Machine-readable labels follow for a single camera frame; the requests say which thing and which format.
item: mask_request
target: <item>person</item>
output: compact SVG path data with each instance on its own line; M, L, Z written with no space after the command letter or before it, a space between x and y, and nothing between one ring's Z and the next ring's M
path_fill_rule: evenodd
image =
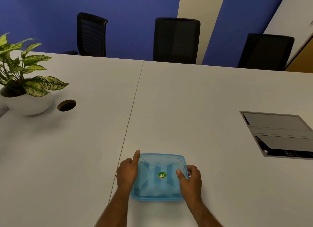
M117 169L117 190L102 213L95 227L126 227L128 199L131 189L138 175L138 161L140 150L137 150L133 159L127 158ZM202 180L196 166L188 165L189 179L182 171L176 174L180 182L180 190L187 206L199 227L222 227L202 202Z

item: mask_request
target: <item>hand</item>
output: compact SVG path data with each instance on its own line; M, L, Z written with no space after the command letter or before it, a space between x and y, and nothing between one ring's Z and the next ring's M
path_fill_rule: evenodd
M138 176L138 160L140 150L137 150L133 159L127 158L123 160L117 169L116 182L117 186L131 192L134 182Z
M187 165L188 174L191 175L189 179L186 179L181 170L176 170L177 177L179 179L179 186L188 207L202 203L201 188L202 180L200 171L196 166Z

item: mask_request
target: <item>table top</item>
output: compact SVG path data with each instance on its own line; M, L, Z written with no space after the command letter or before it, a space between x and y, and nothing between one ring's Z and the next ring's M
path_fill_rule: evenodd
M264 157L239 112L300 115L313 128L312 91L311 74L145 61L120 161L137 149L183 155L225 227L312 226L313 161ZM130 198L127 226L196 223L184 201Z
M0 118L0 226L94 226L110 198L143 61L42 54L52 59L38 74L69 86L52 92L55 104L42 114ZM67 99L76 107L58 111Z

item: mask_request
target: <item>container lid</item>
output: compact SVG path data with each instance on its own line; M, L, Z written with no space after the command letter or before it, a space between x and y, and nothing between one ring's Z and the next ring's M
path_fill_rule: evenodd
M188 179L185 158L174 154L140 154L131 197L141 201L183 200L176 170Z

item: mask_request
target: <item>mesh chair backrest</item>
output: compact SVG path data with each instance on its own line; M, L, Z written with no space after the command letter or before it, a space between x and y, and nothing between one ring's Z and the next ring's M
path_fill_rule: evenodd
M248 34L238 67L284 71L293 37L271 34Z
M196 64L200 21L157 18L154 27L153 60Z
M77 15L77 47L80 55L105 57L105 26L108 20L80 12Z

